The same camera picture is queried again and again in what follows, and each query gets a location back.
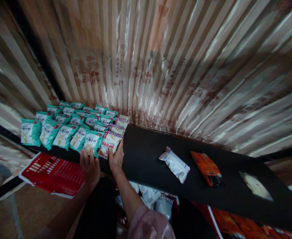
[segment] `snack bag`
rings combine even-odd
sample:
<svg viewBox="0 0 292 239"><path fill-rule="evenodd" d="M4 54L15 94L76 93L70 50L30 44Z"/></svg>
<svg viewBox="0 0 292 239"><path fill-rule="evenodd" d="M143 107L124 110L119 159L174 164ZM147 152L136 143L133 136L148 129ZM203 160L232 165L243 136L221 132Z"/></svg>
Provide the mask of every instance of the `snack bag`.
<svg viewBox="0 0 292 239"><path fill-rule="evenodd" d="M206 154L193 151L190 154L209 186L224 186L219 168Z"/></svg>
<svg viewBox="0 0 292 239"><path fill-rule="evenodd" d="M80 152L83 149L85 143L86 131L89 130L89 127L85 124L81 124L79 129L75 133L74 137L70 142L70 148L74 149L77 152Z"/></svg>
<svg viewBox="0 0 292 239"><path fill-rule="evenodd" d="M94 130L95 131L104 132L105 130L108 130L108 129L109 129L109 127L106 127L102 123L95 121L95 123L94 123Z"/></svg>
<svg viewBox="0 0 292 239"><path fill-rule="evenodd" d="M71 119L70 116L60 114L60 113L57 113L55 116L55 121L58 124L67 124L67 123L69 123L70 119Z"/></svg>
<svg viewBox="0 0 292 239"><path fill-rule="evenodd" d="M119 127L117 125L114 124L109 124L109 131L115 133L115 134L119 134L119 135L124 135L125 133L125 129L122 127Z"/></svg>
<svg viewBox="0 0 292 239"><path fill-rule="evenodd" d="M53 114L55 117L57 113L63 112L63 106L47 105L47 112Z"/></svg>
<svg viewBox="0 0 292 239"><path fill-rule="evenodd" d="M94 153L94 157L98 157L97 151L98 146L100 145L100 141L103 140L104 133L86 130L86 139L84 143L84 147L86 149L87 154L89 155L89 150L92 149Z"/></svg>
<svg viewBox="0 0 292 239"><path fill-rule="evenodd" d="M41 123L41 125L43 125L43 122L45 122L46 119L52 119L53 116L54 115L51 113L41 112L41 111L38 111L35 114L36 120L39 121Z"/></svg>
<svg viewBox="0 0 292 239"><path fill-rule="evenodd" d="M29 146L41 146L41 123L36 120L22 119L21 143Z"/></svg>
<svg viewBox="0 0 292 239"><path fill-rule="evenodd" d="M123 119L120 119L120 118L115 118L115 125L117 125L119 127L122 127L124 129L126 129L128 124L129 124L129 121L127 121L127 120L123 120Z"/></svg>
<svg viewBox="0 0 292 239"><path fill-rule="evenodd" d="M60 148L64 148L67 151L69 150L71 138L73 134L75 134L76 130L78 129L78 126L73 125L62 125L60 128L57 136L55 137L53 141L53 145L56 145Z"/></svg>
<svg viewBox="0 0 292 239"><path fill-rule="evenodd" d="M81 110L74 110L75 114L81 115L81 116L85 116L85 111L81 111Z"/></svg>
<svg viewBox="0 0 292 239"><path fill-rule="evenodd" d="M123 136L119 134L114 134L113 132L106 130L102 145L100 147L100 150L98 151L98 155L102 158L108 159L108 147L111 146L113 148L113 153L115 153L117 146L122 138Z"/></svg>
<svg viewBox="0 0 292 239"><path fill-rule="evenodd" d="M72 118L70 120L70 124L74 126L79 126L84 123L84 117L78 114L73 113Z"/></svg>
<svg viewBox="0 0 292 239"><path fill-rule="evenodd" d="M96 105L95 110L98 111L100 114L104 114L107 108L104 108L103 106Z"/></svg>
<svg viewBox="0 0 292 239"><path fill-rule="evenodd" d="M44 145L47 150L52 148L53 141L59 132L60 126L52 119L45 121L42 132L40 135L41 144Z"/></svg>
<svg viewBox="0 0 292 239"><path fill-rule="evenodd" d="M100 117L100 122L105 126L109 126L109 124L112 123L114 120L113 118L104 114L101 114L99 117Z"/></svg>
<svg viewBox="0 0 292 239"><path fill-rule="evenodd" d="M165 161L170 171L175 174L178 180L183 184L186 180L190 167L185 164L172 150L167 146L165 153L159 156L159 159Z"/></svg>
<svg viewBox="0 0 292 239"><path fill-rule="evenodd" d="M93 127L95 122L99 122L99 117L97 115L91 115L91 114L85 114L86 119L85 119L85 123L87 125L89 125L90 127Z"/></svg>
<svg viewBox="0 0 292 239"><path fill-rule="evenodd" d="M66 101L60 101L60 106L63 106L63 107L65 107L65 106L73 106L73 103L68 103Z"/></svg>
<svg viewBox="0 0 292 239"><path fill-rule="evenodd" d="M105 115L112 117L112 118L115 118L118 115L118 112L106 110Z"/></svg>
<svg viewBox="0 0 292 239"><path fill-rule="evenodd" d="M80 102L73 102L73 107L76 108L77 110L82 110L82 108L84 107L85 103L80 103Z"/></svg>
<svg viewBox="0 0 292 239"><path fill-rule="evenodd" d="M75 110L75 108L73 106L65 106L63 109L63 114L70 116L70 115L72 115L74 110Z"/></svg>

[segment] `red shopping basket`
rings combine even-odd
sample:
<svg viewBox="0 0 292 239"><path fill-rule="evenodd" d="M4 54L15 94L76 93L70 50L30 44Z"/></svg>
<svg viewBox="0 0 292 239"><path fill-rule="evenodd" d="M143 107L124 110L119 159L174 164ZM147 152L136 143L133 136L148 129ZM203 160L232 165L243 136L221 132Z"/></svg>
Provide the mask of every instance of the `red shopping basket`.
<svg viewBox="0 0 292 239"><path fill-rule="evenodd" d="M52 194L73 198L84 183L84 172L79 164L38 153L19 178Z"/></svg>

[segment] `black table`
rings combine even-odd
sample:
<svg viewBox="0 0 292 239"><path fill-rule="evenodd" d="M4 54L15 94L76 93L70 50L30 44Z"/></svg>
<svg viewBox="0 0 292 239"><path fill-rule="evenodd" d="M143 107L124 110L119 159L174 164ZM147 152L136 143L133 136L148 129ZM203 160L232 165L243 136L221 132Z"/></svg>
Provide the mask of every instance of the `black table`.
<svg viewBox="0 0 292 239"><path fill-rule="evenodd" d="M184 184L164 161L158 159L166 146L191 168ZM50 151L43 146L30 148L79 163L79 153L72 149L66 151L57 146ZM226 186L208 187L190 151L206 153L219 167ZM124 135L124 153L123 170L129 180L292 231L292 192L261 160L132 125L127 127ZM100 158L100 166L102 172L111 173L106 159ZM274 201L254 196L238 171L257 176Z"/></svg>

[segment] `teal snack bag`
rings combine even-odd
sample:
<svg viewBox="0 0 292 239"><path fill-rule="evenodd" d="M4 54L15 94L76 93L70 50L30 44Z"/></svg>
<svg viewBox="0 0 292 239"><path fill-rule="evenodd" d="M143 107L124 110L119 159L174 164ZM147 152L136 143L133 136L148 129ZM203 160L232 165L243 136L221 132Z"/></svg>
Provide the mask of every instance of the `teal snack bag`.
<svg viewBox="0 0 292 239"><path fill-rule="evenodd" d="M85 116L85 111L81 111L81 110L74 110L75 114L81 115L81 116Z"/></svg>
<svg viewBox="0 0 292 239"><path fill-rule="evenodd" d="M65 114L57 113L56 116L55 116L55 121L58 124L68 124L69 121L70 121L70 119L71 119L71 117L70 116L67 116Z"/></svg>
<svg viewBox="0 0 292 239"><path fill-rule="evenodd" d="M36 120L22 119L21 143L29 146L41 146L41 123Z"/></svg>
<svg viewBox="0 0 292 239"><path fill-rule="evenodd" d="M77 152L80 152L83 149L85 143L86 131L89 130L89 127L85 124L81 124L75 133L74 137L71 140L70 148L74 149Z"/></svg>
<svg viewBox="0 0 292 239"><path fill-rule="evenodd" d="M77 130L78 130L78 126L74 126L70 124L62 125L57 136L55 137L53 141L53 145L56 145L60 148L64 148L68 151L72 136L75 134Z"/></svg>
<svg viewBox="0 0 292 239"><path fill-rule="evenodd" d="M95 124L94 124L95 131L104 132L105 130L108 130L108 129L109 129L109 126L105 126L102 123L95 121Z"/></svg>
<svg viewBox="0 0 292 239"><path fill-rule="evenodd" d="M74 110L75 110L75 108L73 106L65 106L63 109L63 114L70 116L70 115L72 115Z"/></svg>
<svg viewBox="0 0 292 239"><path fill-rule="evenodd" d="M85 114L85 117L85 123L90 127L93 127L96 121L99 122L99 117L97 115Z"/></svg>
<svg viewBox="0 0 292 239"><path fill-rule="evenodd" d="M57 113L63 112L63 106L47 105L47 112L53 114L55 117Z"/></svg>
<svg viewBox="0 0 292 239"><path fill-rule="evenodd" d="M70 120L70 124L74 126L79 126L84 123L84 117L78 114L73 113L72 118Z"/></svg>
<svg viewBox="0 0 292 239"><path fill-rule="evenodd" d="M104 137L103 132L97 132L92 130L86 131L86 139L83 146L83 149L86 149L87 154L89 155L90 149L93 150L94 157L98 157L97 151L99 148L99 145L101 144Z"/></svg>
<svg viewBox="0 0 292 239"><path fill-rule="evenodd" d="M37 111L35 114L35 119L37 121L39 121L41 123L41 125L43 125L43 123L45 122L45 120L47 119L53 119L53 114L51 113L47 113L47 112L42 112L42 111Z"/></svg>
<svg viewBox="0 0 292 239"><path fill-rule="evenodd" d="M112 117L112 118L115 118L118 115L118 112L106 110L105 115Z"/></svg>
<svg viewBox="0 0 292 239"><path fill-rule="evenodd" d="M80 102L73 102L73 107L76 108L77 110L82 110L82 108L84 107L85 103L80 103Z"/></svg>
<svg viewBox="0 0 292 239"><path fill-rule="evenodd" d="M60 101L60 106L73 106L73 103L69 103L69 102L66 102L66 101Z"/></svg>
<svg viewBox="0 0 292 239"><path fill-rule="evenodd" d="M107 115L104 115L104 114L101 114L99 117L100 117L100 122L105 126L109 126L109 124L114 121L113 118L111 118Z"/></svg>
<svg viewBox="0 0 292 239"><path fill-rule="evenodd" d="M40 135L41 144L44 145L47 150L52 148L53 141L60 130L60 126L52 119L47 119L42 126L42 132Z"/></svg>
<svg viewBox="0 0 292 239"><path fill-rule="evenodd" d="M107 108L104 108L103 106L96 105L95 110L98 111L100 114L104 114Z"/></svg>

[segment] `human hand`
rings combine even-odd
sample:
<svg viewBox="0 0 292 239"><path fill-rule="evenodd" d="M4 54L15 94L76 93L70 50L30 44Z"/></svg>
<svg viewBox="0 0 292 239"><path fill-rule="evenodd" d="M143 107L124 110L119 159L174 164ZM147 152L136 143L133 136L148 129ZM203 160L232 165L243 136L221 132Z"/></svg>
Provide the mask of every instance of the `human hand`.
<svg viewBox="0 0 292 239"><path fill-rule="evenodd" d="M93 191L100 177L99 159L94 159L93 150L90 149L89 157L86 149L80 151L80 166L84 171L85 183L84 186Z"/></svg>
<svg viewBox="0 0 292 239"><path fill-rule="evenodd" d="M116 153L113 155L113 148L108 147L108 161L112 173L122 170L124 150L123 150L124 140L122 139L119 143L119 146L116 150Z"/></svg>

